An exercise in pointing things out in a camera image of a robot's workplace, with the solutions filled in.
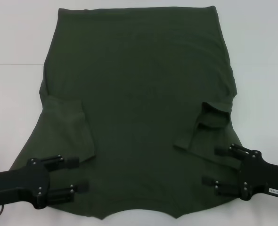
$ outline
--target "white background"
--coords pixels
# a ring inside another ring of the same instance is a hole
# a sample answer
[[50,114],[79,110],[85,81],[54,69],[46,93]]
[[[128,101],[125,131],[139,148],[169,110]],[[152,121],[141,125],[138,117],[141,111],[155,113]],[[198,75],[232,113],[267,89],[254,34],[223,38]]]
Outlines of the white background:
[[[8,170],[41,112],[39,87],[58,8],[217,8],[238,96],[232,120],[244,146],[278,165],[278,0],[0,0],[0,171]],[[278,226],[278,198],[263,194],[173,219],[128,210],[104,220],[25,202],[5,206],[0,226]]]

